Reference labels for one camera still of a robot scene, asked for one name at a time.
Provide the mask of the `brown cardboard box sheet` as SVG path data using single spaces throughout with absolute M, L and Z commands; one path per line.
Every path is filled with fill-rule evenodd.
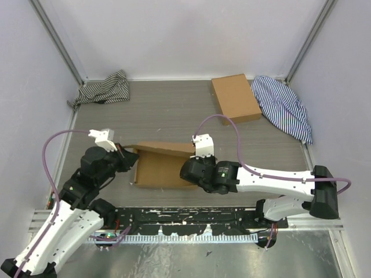
M 191 143 L 142 141 L 125 145 L 139 155 L 134 184 L 138 188 L 193 190 L 197 186 L 180 178 L 183 164 L 195 153 Z

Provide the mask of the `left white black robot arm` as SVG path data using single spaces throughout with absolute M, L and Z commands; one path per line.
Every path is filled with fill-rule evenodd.
M 15 258 L 4 260 L 1 271 L 9 277 L 56 277 L 68 258 L 95 231 L 109 230 L 117 221 L 116 208 L 99 199 L 117 173 L 129 171 L 139 155 L 113 141 L 111 129 L 89 130 L 95 146 L 81 157 L 80 167 L 56 191 L 54 208 L 28 246 Z

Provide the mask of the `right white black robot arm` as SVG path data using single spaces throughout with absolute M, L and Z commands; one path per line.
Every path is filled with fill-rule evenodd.
M 180 170 L 180 178 L 207 193 L 221 195 L 241 192 L 276 194 L 276 199 L 256 203 L 255 221 L 261 228 L 293 215 L 309 215 L 335 220 L 339 217 L 337 185 L 329 170 L 315 166 L 312 171 L 278 171 L 244 166 L 239 162 L 218 161 L 210 135 L 192 139 L 195 154 Z

